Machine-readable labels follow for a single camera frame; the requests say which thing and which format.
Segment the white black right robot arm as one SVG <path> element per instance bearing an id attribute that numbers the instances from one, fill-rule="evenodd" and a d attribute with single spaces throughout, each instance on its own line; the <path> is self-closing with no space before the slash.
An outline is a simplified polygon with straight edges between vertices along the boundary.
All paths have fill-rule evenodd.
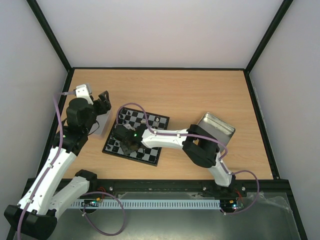
<path id="1" fill-rule="evenodd" d="M 119 141 L 126 155 L 139 149 L 182 150 L 195 165 L 208 169 L 222 195 L 229 196 L 236 189 L 235 176 L 223 162 L 228 153 L 226 145 L 196 124 L 180 130 L 156 129 L 147 124 L 136 128 L 116 125 L 112 137 Z"/>

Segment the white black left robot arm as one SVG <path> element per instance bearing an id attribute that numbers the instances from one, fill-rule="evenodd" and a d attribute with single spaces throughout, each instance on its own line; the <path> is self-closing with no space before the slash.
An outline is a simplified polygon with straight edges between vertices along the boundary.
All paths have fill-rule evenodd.
<path id="1" fill-rule="evenodd" d="M 8 205 L 4 211 L 4 217 L 15 229 L 19 240 L 22 235 L 37 240 L 48 239 L 71 203 L 96 189 L 97 174 L 82 169 L 57 191 L 65 172 L 88 141 L 97 117 L 108 114 L 112 108 L 107 91 L 99 94 L 98 99 L 93 99 L 86 89 L 74 90 L 73 94 L 76 97 L 69 102 L 65 120 L 61 119 L 60 109 L 56 109 L 59 131 L 46 164 L 18 204 Z"/>

